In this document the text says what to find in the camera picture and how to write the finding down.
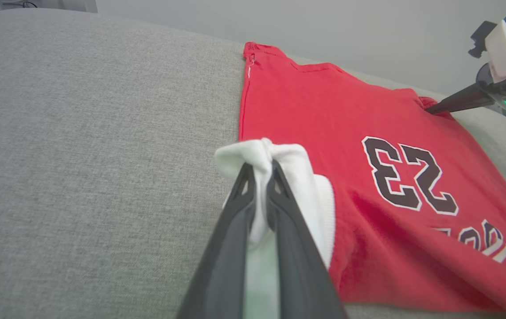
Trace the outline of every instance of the gray fabric surface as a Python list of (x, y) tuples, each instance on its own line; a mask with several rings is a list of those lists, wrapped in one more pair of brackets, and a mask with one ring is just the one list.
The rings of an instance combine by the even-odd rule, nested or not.
[(231, 186), (212, 155), (237, 140), (242, 48), (81, 12), (0, 12), (0, 318), (174, 317)]

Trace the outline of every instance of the white towel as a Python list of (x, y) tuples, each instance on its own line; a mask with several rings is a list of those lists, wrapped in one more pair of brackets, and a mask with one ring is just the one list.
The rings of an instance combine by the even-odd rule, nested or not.
[(298, 144), (275, 145), (269, 139), (250, 140), (222, 147), (215, 160), (222, 174), (235, 180), (243, 163), (253, 166), (257, 182), (257, 211), (249, 241), (257, 246), (267, 234), (267, 183), (272, 161), (279, 161), (310, 234), (326, 268), (330, 268), (335, 234), (335, 205), (332, 184), (325, 176), (315, 175), (308, 154)]

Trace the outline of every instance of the red t-shirt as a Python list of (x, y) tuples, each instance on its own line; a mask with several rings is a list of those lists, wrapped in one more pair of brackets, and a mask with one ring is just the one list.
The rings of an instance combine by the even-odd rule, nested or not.
[(330, 276), (351, 303), (506, 311), (506, 181), (436, 102), (247, 43), (239, 140), (306, 148), (334, 188)]

